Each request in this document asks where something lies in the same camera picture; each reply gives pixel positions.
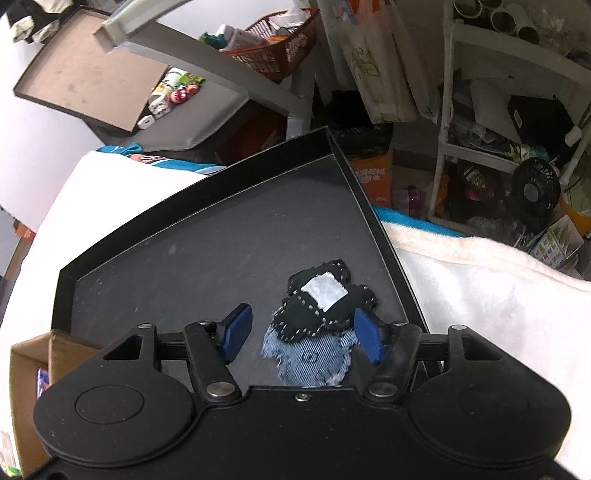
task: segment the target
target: orange box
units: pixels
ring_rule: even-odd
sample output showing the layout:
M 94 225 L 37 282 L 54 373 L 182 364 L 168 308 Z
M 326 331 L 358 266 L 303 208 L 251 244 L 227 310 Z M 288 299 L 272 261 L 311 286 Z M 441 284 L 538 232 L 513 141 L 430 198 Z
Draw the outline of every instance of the orange box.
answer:
M 392 206 L 392 162 L 390 155 L 351 160 L 351 168 L 373 205 Z

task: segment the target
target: brown cardboard box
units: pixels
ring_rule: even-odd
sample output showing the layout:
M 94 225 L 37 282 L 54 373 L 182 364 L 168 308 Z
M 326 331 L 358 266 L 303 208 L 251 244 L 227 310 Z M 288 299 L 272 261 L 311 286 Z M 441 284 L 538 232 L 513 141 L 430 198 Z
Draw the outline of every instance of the brown cardboard box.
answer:
M 33 425 L 37 401 L 37 371 L 49 372 L 50 385 L 93 356 L 98 348 L 83 345 L 68 334 L 52 330 L 13 345 L 10 350 L 9 390 L 12 428 L 23 475 L 48 459 Z

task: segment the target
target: white shelf unit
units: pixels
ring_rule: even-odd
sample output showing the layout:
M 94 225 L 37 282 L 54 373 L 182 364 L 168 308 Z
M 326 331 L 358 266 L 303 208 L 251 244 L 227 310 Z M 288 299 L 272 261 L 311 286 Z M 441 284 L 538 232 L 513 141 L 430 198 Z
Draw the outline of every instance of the white shelf unit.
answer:
M 470 44 L 488 50 L 497 51 L 516 57 L 552 72 L 558 73 L 576 82 L 581 87 L 591 91 L 591 70 L 585 69 L 581 65 L 570 61 L 569 59 L 546 50 L 537 45 L 533 45 L 516 37 L 503 35 L 492 30 L 473 27 L 462 22 L 456 22 L 453 19 L 452 0 L 444 0 L 444 48 L 445 48 L 445 69 L 443 81 L 443 106 L 441 115 L 441 130 L 439 132 L 439 149 L 437 155 L 437 165 L 435 169 L 435 178 L 433 181 L 433 194 L 429 204 L 429 218 L 432 222 L 439 225 L 448 226 L 452 229 L 469 233 L 472 229 L 466 225 L 456 222 L 449 222 L 438 218 L 435 213 L 435 204 L 441 175 L 445 167 L 446 157 L 462 158 L 478 165 L 494 168 L 505 173 L 513 173 L 518 164 L 495 155 L 472 150 L 470 148 L 460 147 L 448 142 L 448 133 L 452 117 L 452 94 L 453 94 L 453 73 L 454 73 L 454 46 L 456 43 Z M 577 166 L 584 149 L 591 140 L 591 124 L 583 131 L 583 138 L 571 162 L 565 167 L 560 177 L 560 183 L 563 186 L 568 185 L 570 176 Z
M 95 37 L 105 52 L 124 48 L 174 65 L 286 115 L 288 138 L 307 133 L 312 116 L 314 78 L 321 69 L 319 65 L 332 65 L 332 58 L 323 45 L 326 39 L 321 19 L 317 25 L 318 44 L 291 77 L 278 85 L 196 38 L 156 22 L 188 1 L 127 0 L 95 32 Z M 316 0 L 311 0 L 310 5 L 317 8 Z M 333 71 L 334 68 L 322 70 Z

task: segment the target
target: blue denim scrap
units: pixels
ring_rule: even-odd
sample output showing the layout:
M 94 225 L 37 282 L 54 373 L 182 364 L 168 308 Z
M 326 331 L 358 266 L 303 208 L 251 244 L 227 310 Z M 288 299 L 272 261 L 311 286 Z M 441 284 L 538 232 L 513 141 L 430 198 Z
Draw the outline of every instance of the blue denim scrap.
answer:
M 267 329 L 261 354 L 277 358 L 279 380 L 291 387 L 334 387 L 351 366 L 351 348 L 357 344 L 353 330 L 324 332 L 319 337 L 304 337 L 295 343 L 279 339 L 277 331 Z

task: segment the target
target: cardboard box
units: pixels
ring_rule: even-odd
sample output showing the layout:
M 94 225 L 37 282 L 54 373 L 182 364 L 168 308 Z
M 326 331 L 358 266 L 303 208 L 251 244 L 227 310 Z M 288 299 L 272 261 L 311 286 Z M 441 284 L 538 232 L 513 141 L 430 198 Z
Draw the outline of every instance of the cardboard box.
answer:
M 365 194 L 373 205 L 392 206 L 392 161 L 390 155 L 351 160 Z
M 93 356 L 98 349 L 79 343 L 59 330 L 52 330 L 11 347 L 10 409 L 15 447 L 23 475 L 28 475 L 49 458 L 33 425 L 33 408 L 37 401 L 37 371 L 40 368 L 46 369 L 52 385 Z

